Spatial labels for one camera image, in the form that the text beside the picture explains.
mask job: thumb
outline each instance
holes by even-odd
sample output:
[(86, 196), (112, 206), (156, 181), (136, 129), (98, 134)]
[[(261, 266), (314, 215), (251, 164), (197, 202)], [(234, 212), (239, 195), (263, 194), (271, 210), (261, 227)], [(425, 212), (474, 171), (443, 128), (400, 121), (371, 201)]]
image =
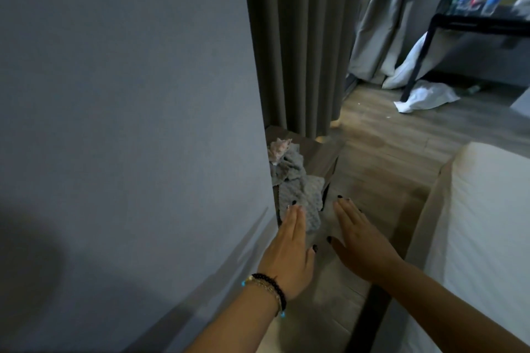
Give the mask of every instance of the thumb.
[(331, 244), (331, 247), (335, 250), (336, 255), (339, 256), (341, 262), (346, 265), (348, 262), (348, 256), (350, 255), (348, 249), (344, 247), (344, 244), (342, 244), (336, 237), (328, 236), (328, 241)]
[(316, 244), (313, 247), (309, 247), (305, 252), (305, 270), (309, 279), (313, 278), (313, 269), (315, 267), (315, 256), (316, 256)]

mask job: gray curtain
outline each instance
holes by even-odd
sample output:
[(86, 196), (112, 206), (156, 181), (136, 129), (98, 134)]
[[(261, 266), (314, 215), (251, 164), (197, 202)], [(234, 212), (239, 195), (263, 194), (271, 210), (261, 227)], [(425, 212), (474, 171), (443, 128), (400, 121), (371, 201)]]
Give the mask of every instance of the gray curtain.
[(247, 0), (265, 127), (315, 138), (339, 117), (360, 0)]
[(365, 81), (383, 82), (381, 66), (385, 60), (397, 60), (410, 8), (404, 0), (369, 0), (351, 52), (350, 73)]

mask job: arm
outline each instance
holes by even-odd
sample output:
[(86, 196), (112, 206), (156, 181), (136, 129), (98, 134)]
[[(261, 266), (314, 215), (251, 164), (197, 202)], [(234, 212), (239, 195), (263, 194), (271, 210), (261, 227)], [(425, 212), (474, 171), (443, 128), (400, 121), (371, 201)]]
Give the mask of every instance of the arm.
[(333, 208), (345, 245), (334, 237), (328, 241), (341, 262), (390, 293), (441, 351), (530, 352), (520, 339), (403, 261), (353, 202), (339, 198)]
[[(315, 253), (315, 245), (305, 249), (305, 213), (295, 205), (288, 208), (278, 234), (263, 254), (258, 272), (273, 278), (289, 301), (311, 282)], [(250, 283), (186, 353), (255, 352), (277, 312), (276, 297)]]

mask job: gray towel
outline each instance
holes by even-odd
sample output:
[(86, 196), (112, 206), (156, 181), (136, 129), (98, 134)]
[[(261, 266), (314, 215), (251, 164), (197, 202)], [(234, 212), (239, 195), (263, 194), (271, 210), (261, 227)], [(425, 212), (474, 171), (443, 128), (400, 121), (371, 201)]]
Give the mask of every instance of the gray towel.
[(296, 200), (297, 204), (306, 209), (306, 231), (317, 230), (320, 227), (319, 211), (322, 209), (324, 178), (306, 174), (300, 146), (291, 144), (276, 166), (270, 164), (270, 174), (272, 185), (280, 186), (278, 200), (282, 221), (287, 205), (291, 205), (293, 200)]

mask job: forearm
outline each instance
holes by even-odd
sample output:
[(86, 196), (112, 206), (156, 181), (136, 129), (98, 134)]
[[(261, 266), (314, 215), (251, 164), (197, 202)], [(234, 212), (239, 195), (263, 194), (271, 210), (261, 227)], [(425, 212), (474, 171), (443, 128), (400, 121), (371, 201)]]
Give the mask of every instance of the forearm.
[(277, 311), (275, 296), (259, 285), (248, 284), (186, 352), (255, 352)]
[(530, 348), (419, 269), (396, 263), (381, 280), (443, 352), (529, 352)]

